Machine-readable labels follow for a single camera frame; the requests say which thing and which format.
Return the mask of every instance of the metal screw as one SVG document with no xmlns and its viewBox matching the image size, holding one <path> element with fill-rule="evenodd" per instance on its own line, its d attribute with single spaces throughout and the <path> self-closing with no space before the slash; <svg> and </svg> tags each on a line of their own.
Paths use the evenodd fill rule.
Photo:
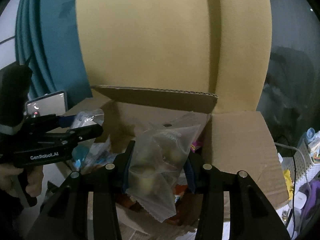
<svg viewBox="0 0 320 240">
<path fill-rule="evenodd" d="M 209 163 L 205 163 L 205 164 L 203 164 L 203 166 L 202 166 L 205 170 L 207 170 L 207 171 L 209 171 L 209 170 L 211 170 L 212 169 L 212 165 L 211 164 L 209 164 Z"/>
<path fill-rule="evenodd" d="M 74 171 L 73 173 L 71 173 L 70 177 L 73 178 L 73 179 L 79 177 L 79 172 Z"/>
<path fill-rule="evenodd" d="M 245 171 L 239 171 L 239 176 L 245 178 L 248 176 L 248 173 L 246 173 Z"/>
<path fill-rule="evenodd" d="M 106 165 L 106 169 L 107 170 L 113 170 L 115 168 L 115 165 L 113 164 L 113 163 L 108 163 L 107 165 Z"/>
<path fill-rule="evenodd" d="M 288 211 L 286 211 L 286 210 L 282 211 L 282 220 L 284 222 L 286 222 L 288 220 Z"/>
</svg>

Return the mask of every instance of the clear plastic bag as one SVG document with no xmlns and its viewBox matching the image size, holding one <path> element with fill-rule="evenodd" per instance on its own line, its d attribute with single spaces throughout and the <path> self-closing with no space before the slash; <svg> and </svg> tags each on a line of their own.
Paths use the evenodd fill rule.
<svg viewBox="0 0 320 240">
<path fill-rule="evenodd" d="M 126 193 L 160 222 L 176 214 L 172 189 L 199 128 L 196 115 L 189 112 L 167 124 L 153 124 L 136 138 Z"/>
<path fill-rule="evenodd" d="M 79 112 L 70 129 L 84 127 L 92 124 L 102 125 L 104 121 L 104 113 L 101 109 L 96 109 L 94 111 L 81 111 Z M 76 171 L 79 171 L 86 159 L 89 150 L 91 149 L 92 144 L 94 143 L 95 138 L 86 140 L 78 143 L 78 146 L 75 147 L 72 151 L 72 164 Z"/>
<path fill-rule="evenodd" d="M 111 152 L 110 136 L 105 143 L 92 144 L 90 151 L 81 165 L 81 173 L 90 173 L 97 166 L 104 166 L 112 163 L 118 154 Z"/>
</svg>

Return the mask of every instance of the cable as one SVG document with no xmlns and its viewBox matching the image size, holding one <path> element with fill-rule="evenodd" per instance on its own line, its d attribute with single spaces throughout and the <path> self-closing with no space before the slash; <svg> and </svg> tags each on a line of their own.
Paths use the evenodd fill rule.
<svg viewBox="0 0 320 240">
<path fill-rule="evenodd" d="M 304 163 L 304 174 L 305 174 L 305 176 L 306 176 L 306 181 L 307 181 L 309 190 L 310 190 L 310 192 L 311 192 L 311 186 L 310 186 L 310 183 L 309 183 L 308 177 L 307 177 L 307 164 L 306 164 L 306 159 L 304 158 L 303 153 L 300 151 L 300 149 L 298 149 L 298 148 L 296 148 L 296 147 L 288 146 L 288 145 L 285 145 L 285 144 L 276 143 L 276 142 L 275 142 L 275 145 L 278 145 L 278 146 L 283 147 L 283 148 L 291 149 L 291 150 L 296 150 L 297 152 L 300 153 L 301 157 L 303 158 L 303 163 Z"/>
<path fill-rule="evenodd" d="M 285 139 L 287 140 L 287 142 L 288 142 L 288 145 L 290 146 L 289 140 L 288 140 L 287 137 L 284 136 L 284 135 L 279 136 L 276 141 L 278 141 L 279 138 L 281 138 L 281 137 L 285 138 Z M 296 191 L 296 175 L 297 175 L 297 166 L 296 166 L 296 161 L 295 161 L 294 153 L 293 153 L 293 150 L 292 150 L 292 149 L 291 149 L 291 155 L 292 155 L 293 166 L 294 166 L 294 182 L 293 182 L 293 195 L 292 195 L 292 209 L 290 210 L 290 214 L 289 214 L 289 216 L 288 216 L 288 220 L 287 220 L 287 223 L 286 223 L 286 225 L 285 225 L 285 227 L 288 228 L 289 223 L 290 223 L 290 220 L 291 220 L 291 217 L 292 217 L 292 215 L 293 215 L 293 231 L 292 231 L 292 236 L 291 236 L 290 240 L 292 240 L 292 238 L 293 238 L 293 236 L 294 236 L 295 229 L 296 229 L 296 216 L 295 216 L 295 212 L 294 212 L 294 194 L 295 194 L 295 191 Z"/>
<path fill-rule="evenodd" d="M 5 40 L 3 40 L 3 41 L 0 41 L 0 45 L 6 43 L 7 41 L 11 41 L 11 40 L 14 39 L 14 38 L 15 38 L 15 36 L 12 36 L 12 37 L 7 38 L 7 39 L 5 39 Z"/>
<path fill-rule="evenodd" d="M 294 154 L 293 154 L 293 150 L 291 149 L 291 155 L 292 155 L 292 160 L 293 160 L 293 166 L 294 166 L 294 183 L 293 183 L 293 196 L 292 196 L 292 214 L 293 214 L 293 232 L 292 232 L 292 236 L 290 238 L 290 240 L 292 240 L 295 229 L 296 229 L 296 216 L 294 213 L 294 194 L 296 191 L 296 174 L 297 174 L 297 167 L 296 167 L 296 161 L 294 159 Z"/>
</svg>

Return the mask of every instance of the hand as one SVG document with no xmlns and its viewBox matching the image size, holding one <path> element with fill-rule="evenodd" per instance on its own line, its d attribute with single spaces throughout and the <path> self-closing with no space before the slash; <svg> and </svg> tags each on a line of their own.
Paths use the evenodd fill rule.
<svg viewBox="0 0 320 240">
<path fill-rule="evenodd" d="M 18 197 L 17 192 L 13 188 L 11 176 L 19 175 L 22 172 L 23 169 L 18 169 L 12 164 L 0 164 L 0 189 L 4 190 L 13 197 Z M 31 197 L 36 197 L 41 194 L 42 179 L 43 166 L 36 166 L 30 173 L 28 172 L 28 185 L 26 187 L 26 192 Z"/>
</svg>

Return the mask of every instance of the white cable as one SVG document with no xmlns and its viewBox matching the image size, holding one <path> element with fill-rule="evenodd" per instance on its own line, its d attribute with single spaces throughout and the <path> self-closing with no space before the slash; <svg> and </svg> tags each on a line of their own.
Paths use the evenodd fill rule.
<svg viewBox="0 0 320 240">
<path fill-rule="evenodd" d="M 311 192 L 311 186 L 309 184 L 309 181 L 308 181 L 308 178 L 307 178 L 307 163 L 306 163 L 306 159 L 304 158 L 303 156 L 303 153 L 300 151 L 300 149 L 296 148 L 296 147 L 293 147 L 293 146 L 288 146 L 288 145 L 285 145 L 285 144 L 281 144 L 281 143 L 275 143 L 275 145 L 278 145 L 280 147 L 283 147 L 283 148 L 287 148 L 287 149 L 291 149 L 291 150 L 295 150 L 297 152 L 300 153 L 302 159 L 303 159 L 303 163 L 304 163 L 304 174 L 306 176 L 306 181 L 307 181 L 307 184 L 308 184 L 308 187 L 309 187 L 309 190 Z"/>
</svg>

